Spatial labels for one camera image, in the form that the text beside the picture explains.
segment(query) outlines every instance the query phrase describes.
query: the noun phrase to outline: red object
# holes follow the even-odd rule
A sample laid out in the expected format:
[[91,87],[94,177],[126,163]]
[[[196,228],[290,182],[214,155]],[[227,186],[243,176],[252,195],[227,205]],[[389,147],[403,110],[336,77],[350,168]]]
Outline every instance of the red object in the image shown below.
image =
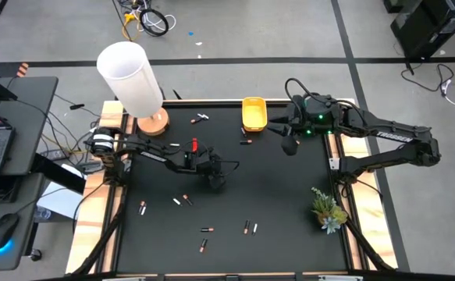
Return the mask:
[[197,151],[197,138],[193,137],[193,152]]

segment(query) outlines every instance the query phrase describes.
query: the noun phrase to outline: white lampshade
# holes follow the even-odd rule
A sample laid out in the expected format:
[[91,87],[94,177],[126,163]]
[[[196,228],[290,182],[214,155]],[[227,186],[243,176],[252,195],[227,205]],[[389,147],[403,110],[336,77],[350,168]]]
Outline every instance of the white lampshade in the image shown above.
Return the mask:
[[98,56],[97,70],[132,116],[150,117],[162,107],[162,93],[140,45],[128,41],[110,45]]

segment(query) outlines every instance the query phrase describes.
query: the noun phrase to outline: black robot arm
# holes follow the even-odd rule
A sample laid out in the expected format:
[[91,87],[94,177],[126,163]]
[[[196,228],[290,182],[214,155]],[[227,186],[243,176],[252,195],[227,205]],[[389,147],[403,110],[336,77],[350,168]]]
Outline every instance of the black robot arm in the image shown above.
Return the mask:
[[306,93],[292,99],[293,103],[287,106],[284,116],[270,120],[284,125],[269,127],[283,136],[282,147],[288,155],[297,153],[295,135],[343,133],[349,137],[381,137],[403,143],[396,150],[364,158],[330,159],[332,169],[343,182],[355,183],[367,170],[404,163],[429,167],[440,160],[438,142],[432,137],[431,128],[379,119],[349,101],[336,100],[329,95]]
[[[167,169],[175,173],[185,173],[207,177],[211,188],[220,188],[225,181],[222,171],[223,161],[213,147],[206,147],[197,139],[170,150],[163,144],[151,140],[144,140],[136,134],[125,134],[119,128],[101,127],[94,131],[92,138],[85,142],[90,145],[90,152],[99,157],[105,167],[105,180],[124,184],[124,173],[127,170],[124,161],[119,160],[122,155],[141,155],[160,162]],[[124,145],[124,148],[114,152],[115,144]]]

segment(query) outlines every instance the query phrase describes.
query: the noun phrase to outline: concrete floor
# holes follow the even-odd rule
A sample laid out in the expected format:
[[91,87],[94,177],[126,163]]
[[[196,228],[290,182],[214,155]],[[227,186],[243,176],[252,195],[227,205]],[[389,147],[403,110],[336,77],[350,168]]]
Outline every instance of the concrete floor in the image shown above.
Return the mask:
[[[399,58],[389,29],[393,15],[379,0],[339,0],[348,38],[356,58]],[[331,0],[154,0],[156,9],[171,13],[178,25],[164,37],[143,34],[137,40],[152,59],[307,57],[344,58]],[[0,15],[0,62],[95,60],[107,45],[122,41],[121,26],[111,2],[9,1]],[[455,56],[455,36],[442,50]],[[448,64],[455,72],[455,63]],[[259,63],[155,66],[165,94],[183,98],[284,98],[284,81],[294,76],[309,89],[335,98],[357,98],[349,67],[343,64]],[[411,271],[455,274],[455,106],[400,78],[404,64],[359,64],[357,70],[370,111],[433,127],[442,161],[431,168],[402,165],[386,169],[393,204]],[[94,112],[113,95],[94,67],[30,68],[28,76],[57,76],[57,94],[85,103]],[[416,69],[422,84],[435,87],[435,64]],[[449,95],[455,100],[455,77]],[[80,136],[94,118],[71,112],[55,98],[54,112]],[[381,151],[396,147],[379,141]],[[38,148],[44,150],[43,144]],[[21,262],[0,280],[61,276],[73,238],[69,223],[41,226],[35,247],[43,260]]]

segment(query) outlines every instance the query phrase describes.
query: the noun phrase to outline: yellow bowl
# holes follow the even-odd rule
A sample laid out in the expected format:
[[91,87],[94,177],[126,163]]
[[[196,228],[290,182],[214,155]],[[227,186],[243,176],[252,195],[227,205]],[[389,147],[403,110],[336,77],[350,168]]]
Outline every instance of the yellow bowl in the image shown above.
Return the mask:
[[267,105],[263,98],[243,99],[243,127],[248,132],[260,132],[267,126]]

